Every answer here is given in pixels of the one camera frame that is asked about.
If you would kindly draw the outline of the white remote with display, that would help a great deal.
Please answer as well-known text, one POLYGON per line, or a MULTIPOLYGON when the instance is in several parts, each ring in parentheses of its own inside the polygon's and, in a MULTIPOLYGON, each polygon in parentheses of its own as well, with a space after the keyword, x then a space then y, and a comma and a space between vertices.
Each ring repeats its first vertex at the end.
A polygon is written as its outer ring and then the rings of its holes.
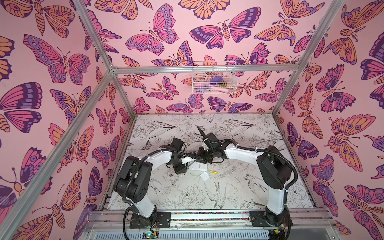
POLYGON ((190 174, 202 174, 203 172, 206 172, 208 170, 207 164, 202 163, 193 163, 188 166, 187 172, 190 174))

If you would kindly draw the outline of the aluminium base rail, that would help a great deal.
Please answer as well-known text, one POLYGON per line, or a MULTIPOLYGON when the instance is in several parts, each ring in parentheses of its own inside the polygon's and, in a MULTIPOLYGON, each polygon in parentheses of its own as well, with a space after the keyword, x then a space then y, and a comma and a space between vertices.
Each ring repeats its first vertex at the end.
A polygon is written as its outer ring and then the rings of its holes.
MULTIPOLYGON (((203 211, 159 211, 153 230, 230 230, 230 229, 278 229, 292 224, 291 228, 331 228, 334 221, 325 209, 293 209, 291 220, 282 220, 277 225, 268 224, 262 219, 265 211, 255 210, 219 210, 203 211)), ((86 231, 122 230, 124 211, 91 212, 86 224, 86 231)))

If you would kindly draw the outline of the purple item in basket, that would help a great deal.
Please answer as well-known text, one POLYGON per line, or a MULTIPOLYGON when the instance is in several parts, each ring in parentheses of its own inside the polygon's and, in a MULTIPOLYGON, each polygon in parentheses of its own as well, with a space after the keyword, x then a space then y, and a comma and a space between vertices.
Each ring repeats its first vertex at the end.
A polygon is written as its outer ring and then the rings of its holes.
POLYGON ((213 86, 218 86, 221 83, 225 83, 223 77, 221 76, 216 76, 210 80, 210 84, 213 86))

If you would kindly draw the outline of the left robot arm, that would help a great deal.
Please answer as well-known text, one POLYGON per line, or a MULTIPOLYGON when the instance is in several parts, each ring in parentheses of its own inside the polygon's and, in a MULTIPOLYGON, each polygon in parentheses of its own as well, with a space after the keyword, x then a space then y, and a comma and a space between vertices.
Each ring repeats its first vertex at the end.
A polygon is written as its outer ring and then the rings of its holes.
POLYGON ((174 138, 170 145, 162 145, 143 158, 126 158, 113 185, 114 192, 128 205, 124 222, 129 212, 132 212, 131 220, 141 227, 151 228, 159 222, 158 208, 148 196, 153 170, 171 165, 176 168, 177 174, 183 174, 190 164, 202 160, 197 152, 183 152, 183 146, 183 141, 174 138))

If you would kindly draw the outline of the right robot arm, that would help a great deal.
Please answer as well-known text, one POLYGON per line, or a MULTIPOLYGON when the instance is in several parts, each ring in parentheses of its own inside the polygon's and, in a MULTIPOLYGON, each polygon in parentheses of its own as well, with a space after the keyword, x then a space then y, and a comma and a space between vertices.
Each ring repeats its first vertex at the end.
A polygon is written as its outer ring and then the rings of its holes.
POLYGON ((238 160, 259 168, 263 181, 268 186, 268 202, 264 214, 269 226, 285 224, 291 227, 292 219, 287 206, 288 189, 298 180, 293 164, 274 146, 266 149, 242 147, 231 139, 219 140, 213 133, 201 132, 203 146, 198 156, 205 163, 219 164, 224 160, 238 160))

